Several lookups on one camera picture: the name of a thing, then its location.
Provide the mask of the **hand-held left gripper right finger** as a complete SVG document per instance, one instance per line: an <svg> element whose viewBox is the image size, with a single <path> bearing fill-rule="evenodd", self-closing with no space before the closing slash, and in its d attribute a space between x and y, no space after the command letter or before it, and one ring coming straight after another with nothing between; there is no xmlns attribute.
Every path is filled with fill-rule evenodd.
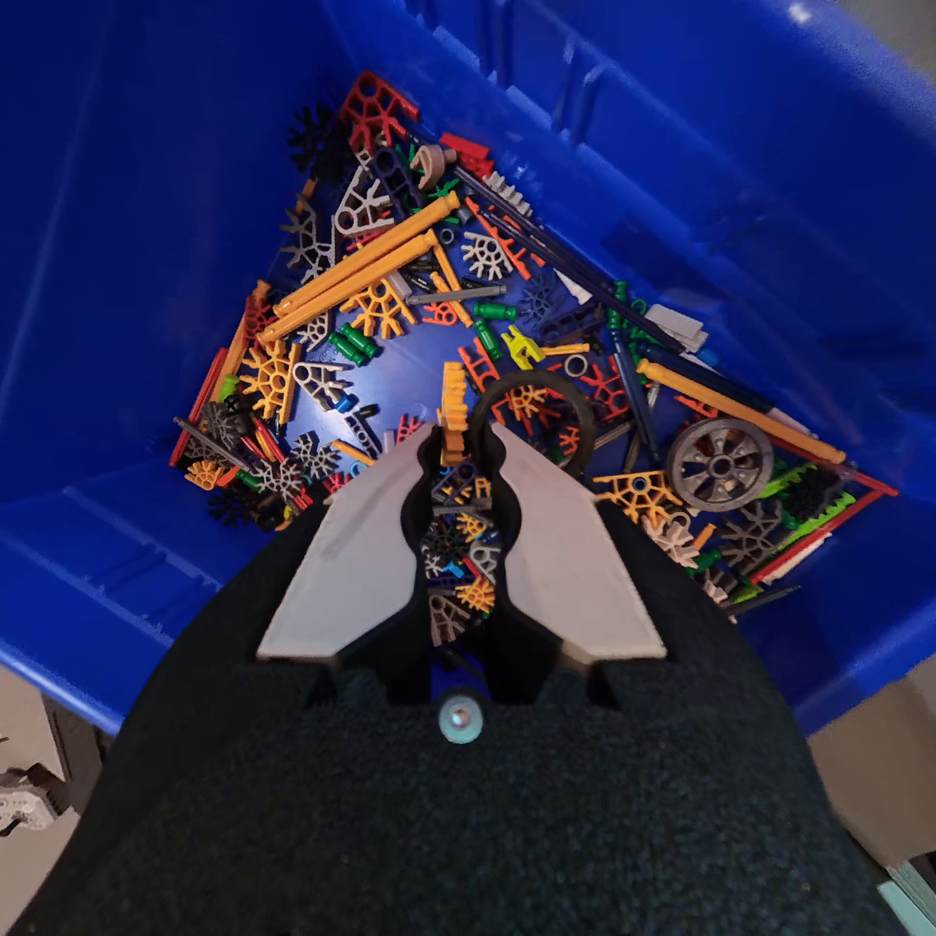
<svg viewBox="0 0 936 936"><path fill-rule="evenodd" d="M506 427L485 427L503 545L490 638L496 697L531 703L554 673L667 657L594 494Z"/></svg>

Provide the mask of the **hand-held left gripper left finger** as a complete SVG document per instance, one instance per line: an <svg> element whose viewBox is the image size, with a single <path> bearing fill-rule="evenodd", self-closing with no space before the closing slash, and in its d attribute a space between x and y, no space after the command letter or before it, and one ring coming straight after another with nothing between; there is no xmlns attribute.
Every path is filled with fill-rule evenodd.
<svg viewBox="0 0 936 936"><path fill-rule="evenodd" d="M259 661L367 669L391 704L430 702L420 543L440 452L440 427L423 425L334 494L259 642Z"/></svg>

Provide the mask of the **orange connector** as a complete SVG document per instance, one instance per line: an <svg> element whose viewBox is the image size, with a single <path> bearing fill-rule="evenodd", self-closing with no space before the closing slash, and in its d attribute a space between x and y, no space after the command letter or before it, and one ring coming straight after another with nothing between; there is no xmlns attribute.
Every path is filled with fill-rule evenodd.
<svg viewBox="0 0 936 936"><path fill-rule="evenodd" d="M456 467L464 459L464 433L468 429L468 407L465 404L467 380L462 364L447 361L443 368L441 404L437 410L442 430L440 464Z"/></svg>

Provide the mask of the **pile of colourful construction pieces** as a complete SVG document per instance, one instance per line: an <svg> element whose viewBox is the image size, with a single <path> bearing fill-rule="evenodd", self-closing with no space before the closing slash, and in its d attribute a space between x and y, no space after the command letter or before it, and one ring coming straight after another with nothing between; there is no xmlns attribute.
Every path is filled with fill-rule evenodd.
<svg viewBox="0 0 936 936"><path fill-rule="evenodd" d="M576 479L733 619L787 594L778 580L857 512L898 496L704 365L699 324L633 298L625 282L611 293L628 317L605 302L610 291L582 291L566 273L571 260L556 268L559 250L542 254L544 241L519 222L530 207L488 148L451 134L427 144L414 132L418 119L415 104L371 72L359 75L338 113L318 106L297 114L288 145L309 181L287 212L283 250L301 282L283 290L257 282L180 422L170 460L209 493L213 520L286 528L424 423L438 422L447 361L464 368L468 423L488 384L509 373L570 379L597 428ZM280 320L274 307L287 296L450 192L460 206L433 225L437 247L275 343L257 339ZM665 462L685 428L718 417L763 430L774 469L756 499L701 511L673 492ZM421 542L436 646L495 606L503 536L466 432L464 443L458 466L439 457L434 520Z"/></svg>

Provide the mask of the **long orange rod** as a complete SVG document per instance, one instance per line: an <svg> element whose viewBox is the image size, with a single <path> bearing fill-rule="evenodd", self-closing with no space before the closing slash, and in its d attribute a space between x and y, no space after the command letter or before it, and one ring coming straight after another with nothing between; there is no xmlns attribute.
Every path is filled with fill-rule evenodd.
<svg viewBox="0 0 936 936"><path fill-rule="evenodd" d="M431 230L415 236L412 240L372 261L361 271L346 276L324 292L303 301L297 310L257 334L257 339L264 345L275 343L322 312L343 304L347 298L364 290L375 281L384 278L388 273L411 262L438 245L439 242L435 233Z"/></svg>
<svg viewBox="0 0 936 936"><path fill-rule="evenodd" d="M415 236L422 235L431 230L433 225L446 218L459 206L460 200L457 194L450 192L445 197L440 198L428 205L427 208L411 216L408 220L391 228L390 231L382 237L369 243L356 253L345 257L345 259L339 262L335 267L320 275L307 286L300 287L274 307L275 313L280 319L284 318L297 310L298 306L303 301L324 292L329 287L336 285L346 276L361 271L372 261L403 245L405 242L412 240Z"/></svg>

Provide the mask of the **blue plastic bin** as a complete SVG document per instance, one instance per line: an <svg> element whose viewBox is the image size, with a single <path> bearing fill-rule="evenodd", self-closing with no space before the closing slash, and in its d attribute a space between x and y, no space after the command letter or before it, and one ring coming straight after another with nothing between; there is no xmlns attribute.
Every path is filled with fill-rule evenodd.
<svg viewBox="0 0 936 936"><path fill-rule="evenodd" d="M934 654L934 90L841 5L2 2L2 663L115 734L270 541L172 420L365 71L899 489L741 622L803 730Z"/></svg>

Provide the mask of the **large grey spoked wheel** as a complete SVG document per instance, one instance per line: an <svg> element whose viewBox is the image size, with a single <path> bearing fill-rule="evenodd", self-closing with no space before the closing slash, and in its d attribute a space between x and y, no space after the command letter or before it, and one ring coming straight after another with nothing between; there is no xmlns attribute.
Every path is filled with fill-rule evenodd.
<svg viewBox="0 0 936 936"><path fill-rule="evenodd" d="M702 420L673 441L665 462L673 492L690 507L727 512L756 499L771 479L766 433L735 417Z"/></svg>

